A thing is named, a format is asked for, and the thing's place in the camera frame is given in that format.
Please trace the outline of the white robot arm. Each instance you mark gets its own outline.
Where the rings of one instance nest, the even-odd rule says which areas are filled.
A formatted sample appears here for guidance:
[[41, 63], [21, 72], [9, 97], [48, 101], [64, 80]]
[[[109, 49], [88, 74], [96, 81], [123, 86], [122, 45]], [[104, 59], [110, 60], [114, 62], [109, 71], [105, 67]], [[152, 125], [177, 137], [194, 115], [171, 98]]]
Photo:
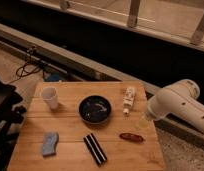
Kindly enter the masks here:
[[199, 86], [190, 79], [159, 89], [147, 101], [146, 110], [137, 121], [136, 128], [141, 129], [151, 121], [159, 121], [173, 114], [204, 133], [204, 105], [197, 101], [199, 96]]

